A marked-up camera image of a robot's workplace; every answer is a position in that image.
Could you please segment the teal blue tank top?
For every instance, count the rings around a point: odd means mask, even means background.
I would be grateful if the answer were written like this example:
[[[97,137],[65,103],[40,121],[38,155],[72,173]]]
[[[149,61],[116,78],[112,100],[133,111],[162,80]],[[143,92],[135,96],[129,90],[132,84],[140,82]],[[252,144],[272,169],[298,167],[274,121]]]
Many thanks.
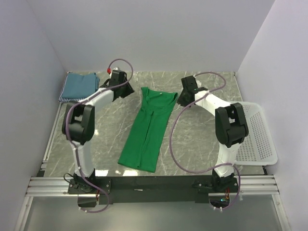
[[[100,79],[96,73],[80,75],[68,73],[65,78],[61,97],[65,99],[84,99],[98,90]]]

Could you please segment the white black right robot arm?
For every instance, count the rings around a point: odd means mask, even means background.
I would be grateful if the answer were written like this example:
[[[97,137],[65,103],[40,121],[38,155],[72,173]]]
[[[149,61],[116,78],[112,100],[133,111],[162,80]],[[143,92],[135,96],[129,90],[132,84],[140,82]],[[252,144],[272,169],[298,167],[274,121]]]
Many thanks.
[[[181,83],[183,90],[178,104],[184,108],[195,104],[215,117],[215,135],[219,142],[219,151],[208,188],[215,192],[223,192],[237,183],[233,165],[238,149],[249,134],[243,106],[240,103],[222,100],[208,89],[199,87],[195,76],[184,77]]]

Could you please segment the green tank top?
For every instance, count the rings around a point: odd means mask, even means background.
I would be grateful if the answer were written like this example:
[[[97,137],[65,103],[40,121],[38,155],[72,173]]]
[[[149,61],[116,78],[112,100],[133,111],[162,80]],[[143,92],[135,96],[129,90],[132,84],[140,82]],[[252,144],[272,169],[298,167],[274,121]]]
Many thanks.
[[[148,87],[142,87],[141,93],[141,107],[133,122],[118,164],[154,173],[178,93],[155,91]]]

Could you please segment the blue white striped tank top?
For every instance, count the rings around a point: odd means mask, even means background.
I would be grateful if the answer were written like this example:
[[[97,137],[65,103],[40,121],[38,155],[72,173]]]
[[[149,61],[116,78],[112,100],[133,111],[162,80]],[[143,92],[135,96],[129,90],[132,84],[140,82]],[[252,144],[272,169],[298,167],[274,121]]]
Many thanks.
[[[91,95],[92,87],[85,75],[69,73],[60,93],[59,102],[79,101]]]

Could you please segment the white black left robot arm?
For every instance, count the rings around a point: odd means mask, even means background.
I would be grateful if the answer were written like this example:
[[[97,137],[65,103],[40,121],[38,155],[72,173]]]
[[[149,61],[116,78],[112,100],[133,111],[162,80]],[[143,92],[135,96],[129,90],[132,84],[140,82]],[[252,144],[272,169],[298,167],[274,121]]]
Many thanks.
[[[96,188],[95,168],[91,160],[91,139],[95,132],[95,113],[118,98],[134,93],[126,72],[114,68],[110,77],[92,95],[67,104],[62,132],[74,155],[74,182],[84,193]]]

